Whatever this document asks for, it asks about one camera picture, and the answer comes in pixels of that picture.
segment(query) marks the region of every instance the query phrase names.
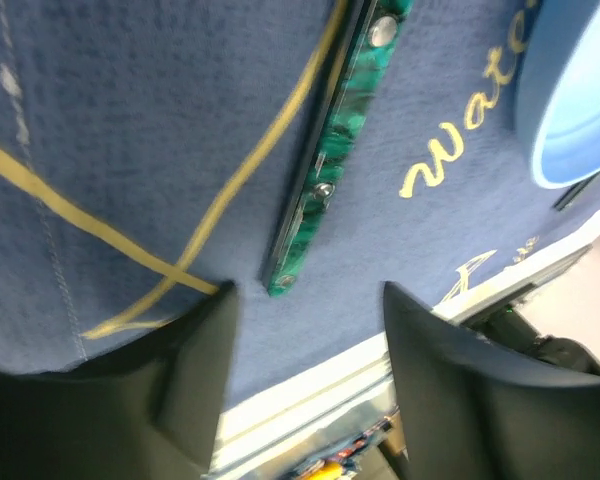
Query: green marbled object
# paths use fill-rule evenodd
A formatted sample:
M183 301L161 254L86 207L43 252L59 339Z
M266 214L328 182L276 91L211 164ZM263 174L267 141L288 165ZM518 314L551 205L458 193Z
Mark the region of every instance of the green marbled object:
M287 292L302 269L309 245L330 199L325 198L323 190L327 189L328 193L330 187L322 184L335 187L342 178L347 158L362 130L367 108L389 65L411 4L412 0L377 0L371 4L370 10L363 12L366 18L358 27L353 48L347 52L343 74L313 155L313 164L268 286L271 296ZM396 21L397 32L386 45L373 46L371 39L375 38L374 26L387 16Z

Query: orange object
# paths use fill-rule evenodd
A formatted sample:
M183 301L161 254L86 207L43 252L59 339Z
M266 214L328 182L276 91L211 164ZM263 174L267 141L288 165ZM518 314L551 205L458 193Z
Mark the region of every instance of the orange object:
M339 463L328 463L317 472L311 474L306 480L336 480L342 476L344 469Z

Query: black plastic part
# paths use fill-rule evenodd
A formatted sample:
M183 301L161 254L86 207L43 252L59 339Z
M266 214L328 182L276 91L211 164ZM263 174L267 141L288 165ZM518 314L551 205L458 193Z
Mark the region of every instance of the black plastic part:
M463 320L461 325L472 330L480 331L480 329L483 328L487 322L489 322L489 319L492 315L499 314L499 312L501 312L503 308L508 308L515 300L523 297L535 288L536 285L533 283L524 284L516 288L513 292L509 293L508 295L499 298L495 302L484 306L479 311L473 313L471 316Z
M404 450L397 455L394 455L391 447L387 445L386 440L378 444L378 450L380 450L380 453L387 464L389 464L389 468L391 468L398 480L411 479L409 476L409 460L407 459L407 454Z
M591 185L591 182L600 175L600 171L594 175L591 175L589 178L582 180L581 182L575 183L572 185L569 190L562 195L556 203L553 204L553 208L561 212L565 208L571 206L571 204L576 200L578 195L580 195L584 190Z
M0 479L192 480L206 473L238 320L233 284L73 371L0 373Z
M600 376L485 342L395 284L384 317L412 480L600 480Z
M499 345L525 353L533 349L538 331L522 318L510 304L474 322L471 330L481 333Z
M551 365L600 376L598 359L584 346L569 338L542 337L523 353Z

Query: blue felt surface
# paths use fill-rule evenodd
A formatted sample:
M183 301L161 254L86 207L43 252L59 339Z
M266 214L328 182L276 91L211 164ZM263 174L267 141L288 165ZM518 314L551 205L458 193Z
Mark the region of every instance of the blue felt surface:
M5 6L13 56L0 22L0 66L19 78L34 170L74 204L174 263L289 95L333 2ZM242 290L228 405L378 333L381 281L398 281L435 304L472 258L496 250L471 274L475 285L511 265L530 238L542 248L600 208L600 178L563 213L550 208L563 191L532 182L513 131L515 79L501 87L481 126L463 126L472 95L492 98L492 78L483 77L490 49L502 47L503 73L522 62L507 46L520 11L529 29L535 8L522 1L415 1L288 295L269 298L258 276L308 103L229 205L189 269L209 282L235 279ZM413 196L401 197L413 165L424 162L435 173L432 139L453 152L441 122L456 127L462 155L443 164L438 186L425 186L419 174ZM24 164L17 131L0 85L0 148ZM63 369L80 361L82 348L94 356L129 341L142 330L98 340L75 332L119 314L160 278L0 178L0 368ZM201 296L177 286L139 319L178 315Z

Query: light blue bowl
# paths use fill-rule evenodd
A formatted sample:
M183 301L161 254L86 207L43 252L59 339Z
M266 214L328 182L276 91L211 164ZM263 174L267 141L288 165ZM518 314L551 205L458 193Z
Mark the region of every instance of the light blue bowl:
M565 187L600 171L600 0L543 2L515 117L541 187Z

